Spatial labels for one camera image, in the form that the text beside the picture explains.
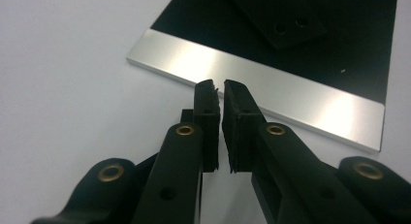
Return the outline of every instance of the screw hole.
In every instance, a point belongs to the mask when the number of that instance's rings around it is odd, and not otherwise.
[[[320,196],[327,200],[335,199],[335,192],[329,187],[320,188]]]
[[[100,170],[98,178],[102,182],[114,181],[123,176],[124,168],[120,164],[110,164]]]
[[[300,28],[304,28],[308,25],[308,20],[305,18],[298,18],[296,19],[296,26]]]
[[[274,30],[279,35],[284,35],[287,32],[287,28],[282,24],[275,25]]]
[[[176,189],[174,187],[165,187],[160,191],[160,197],[164,201],[171,201],[177,196]]]
[[[186,136],[186,135],[192,135],[195,130],[193,127],[189,125],[183,125],[183,126],[178,127],[175,131],[178,133],[178,135]]]
[[[376,168],[372,164],[365,163],[365,162],[359,162],[359,163],[354,164],[354,170],[361,176],[364,176],[370,179],[381,179],[384,177],[383,172],[381,172],[378,168]]]
[[[270,125],[267,127],[267,132],[271,133],[272,135],[283,135],[285,134],[285,130],[278,125]]]

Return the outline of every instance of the black bracket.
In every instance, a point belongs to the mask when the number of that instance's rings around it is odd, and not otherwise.
[[[223,132],[232,171],[252,173],[268,223],[411,223],[411,185],[363,157],[322,163],[293,132],[266,122],[247,87],[225,81]],[[139,165],[96,164],[54,217],[33,224],[200,222],[204,172],[218,167],[219,107],[212,80],[197,84],[158,154]]]
[[[276,49],[289,48],[327,33],[305,0],[233,0]]]

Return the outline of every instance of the white table surface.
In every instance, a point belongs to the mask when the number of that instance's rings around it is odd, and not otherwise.
[[[0,0],[0,223],[57,214],[94,164],[141,162],[192,108],[192,87],[125,59],[170,1]],[[324,162],[362,155],[411,181],[410,14],[411,0],[398,0],[380,153],[290,125]],[[250,174],[230,175],[220,139],[202,223],[266,223]]]

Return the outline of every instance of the metal plate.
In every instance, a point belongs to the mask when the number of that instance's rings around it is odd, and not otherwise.
[[[127,60],[193,85],[247,85],[263,112],[365,150],[379,151],[384,105],[271,67],[149,29]]]

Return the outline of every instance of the brass insert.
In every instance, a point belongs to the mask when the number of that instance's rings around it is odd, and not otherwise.
[[[370,163],[358,162],[354,164],[354,170],[361,176],[370,179],[381,179],[384,177],[383,172]]]
[[[175,130],[178,135],[187,136],[192,135],[195,132],[195,129],[190,125],[182,125]]]
[[[278,125],[269,125],[267,127],[267,132],[271,133],[272,135],[283,135],[285,134],[285,130]]]
[[[120,164],[109,164],[100,170],[98,178],[102,182],[110,182],[120,178],[124,173],[124,168]]]

